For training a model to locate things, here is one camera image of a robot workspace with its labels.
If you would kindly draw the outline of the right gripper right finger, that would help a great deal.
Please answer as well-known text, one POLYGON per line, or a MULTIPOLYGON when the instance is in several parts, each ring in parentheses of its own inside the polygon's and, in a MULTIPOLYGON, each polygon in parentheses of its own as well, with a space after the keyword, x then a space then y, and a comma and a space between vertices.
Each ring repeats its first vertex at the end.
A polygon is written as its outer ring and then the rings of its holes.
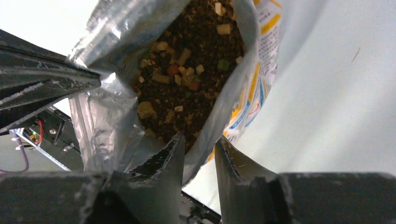
POLYGON ((215 166, 224 224, 288 224, 289 208, 280 176, 225 137, 215 144, 215 166))

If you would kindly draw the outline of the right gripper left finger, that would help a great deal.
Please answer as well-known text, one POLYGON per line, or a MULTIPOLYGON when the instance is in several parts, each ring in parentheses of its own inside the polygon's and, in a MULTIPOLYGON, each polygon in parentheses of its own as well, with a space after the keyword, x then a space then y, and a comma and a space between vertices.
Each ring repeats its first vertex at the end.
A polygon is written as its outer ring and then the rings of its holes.
POLYGON ((185 138, 176 134, 157 154, 128 174, 114 172, 103 190, 122 203, 127 224, 177 224, 185 138))

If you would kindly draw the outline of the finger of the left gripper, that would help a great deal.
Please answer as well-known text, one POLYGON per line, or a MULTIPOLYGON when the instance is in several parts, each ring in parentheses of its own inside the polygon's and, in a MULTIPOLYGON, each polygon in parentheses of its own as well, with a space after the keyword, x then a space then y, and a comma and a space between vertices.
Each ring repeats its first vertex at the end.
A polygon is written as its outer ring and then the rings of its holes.
POLYGON ((63 55, 0 31, 0 131, 73 94, 100 86, 99 74, 67 63, 63 55))

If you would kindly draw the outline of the pet food bag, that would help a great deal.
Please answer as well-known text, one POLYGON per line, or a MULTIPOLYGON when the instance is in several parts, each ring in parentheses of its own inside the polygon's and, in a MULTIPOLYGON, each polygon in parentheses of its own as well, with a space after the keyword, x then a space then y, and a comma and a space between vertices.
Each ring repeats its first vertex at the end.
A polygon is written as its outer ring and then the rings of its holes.
MULTIPOLYGON (((138 97, 129 83, 138 59, 187 8, 187 0, 99 1, 68 60, 100 71, 101 86, 70 98, 71 117, 86 171, 125 172, 135 155, 161 143, 144 133, 138 97)), ((183 185, 193 179, 225 136, 235 142, 255 119, 277 70, 282 0, 234 0, 237 29, 247 53, 226 79, 214 108, 184 161, 183 185)))

